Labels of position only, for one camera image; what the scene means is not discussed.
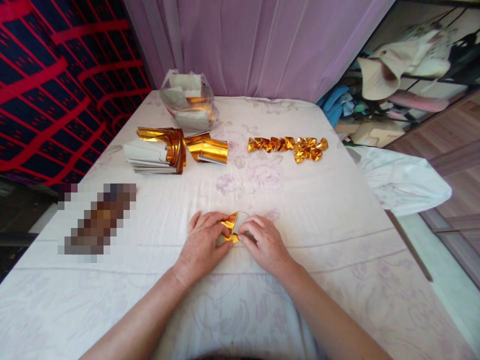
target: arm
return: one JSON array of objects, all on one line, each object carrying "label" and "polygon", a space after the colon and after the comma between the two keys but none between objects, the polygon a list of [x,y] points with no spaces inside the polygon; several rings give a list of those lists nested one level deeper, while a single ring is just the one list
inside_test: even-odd
[{"label": "arm", "polygon": [[[238,239],[255,261],[287,291],[313,337],[329,359],[391,359],[289,255],[274,224],[260,216],[248,218]],[[255,238],[250,239],[246,232]]]},{"label": "arm", "polygon": [[188,236],[175,265],[80,359],[148,359],[170,316],[189,289],[211,273],[233,243],[215,247],[221,233],[230,236],[219,221],[228,215],[197,212],[188,225]]}]

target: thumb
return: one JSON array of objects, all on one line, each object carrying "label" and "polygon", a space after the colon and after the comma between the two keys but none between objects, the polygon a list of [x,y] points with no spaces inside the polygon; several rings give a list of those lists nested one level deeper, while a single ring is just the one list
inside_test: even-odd
[{"label": "thumb", "polygon": [[250,239],[247,235],[238,235],[238,240],[246,247],[250,254],[256,253],[259,248],[257,244],[254,243],[252,239]]},{"label": "thumb", "polygon": [[222,245],[215,249],[215,256],[218,258],[218,260],[222,260],[233,247],[234,243],[232,241],[225,241]]}]

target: bed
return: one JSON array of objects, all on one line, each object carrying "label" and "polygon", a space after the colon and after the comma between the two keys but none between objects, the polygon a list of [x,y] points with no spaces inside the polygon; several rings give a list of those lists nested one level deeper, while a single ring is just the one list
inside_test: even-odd
[{"label": "bed", "polygon": [[[197,211],[243,211],[278,227],[291,255],[394,359],[475,356],[318,106],[215,98],[212,138],[227,165],[187,154],[182,175],[135,174],[122,144],[138,126],[174,127],[152,91],[0,285],[5,359],[75,359],[174,264]],[[320,161],[247,152],[249,137],[325,137]],[[135,207],[95,262],[59,246],[104,184],[136,184]],[[241,243],[174,313],[153,359],[208,354],[322,357],[290,298]]]}]

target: plastic bag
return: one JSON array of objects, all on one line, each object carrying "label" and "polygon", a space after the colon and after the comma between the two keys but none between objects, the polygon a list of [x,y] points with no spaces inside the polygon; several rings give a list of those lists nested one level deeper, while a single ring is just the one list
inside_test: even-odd
[{"label": "plastic bag", "polygon": [[424,158],[368,146],[347,150],[382,207],[395,216],[432,209],[452,196],[452,188]]},{"label": "plastic bag", "polygon": [[214,93],[205,74],[179,74],[169,70],[160,89],[160,98],[179,127],[205,131],[218,119]]}]

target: red and black fabric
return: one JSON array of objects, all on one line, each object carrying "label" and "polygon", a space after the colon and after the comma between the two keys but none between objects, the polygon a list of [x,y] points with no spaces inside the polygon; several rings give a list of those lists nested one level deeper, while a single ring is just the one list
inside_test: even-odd
[{"label": "red and black fabric", "polygon": [[0,0],[0,172],[78,183],[151,91],[121,0]]}]

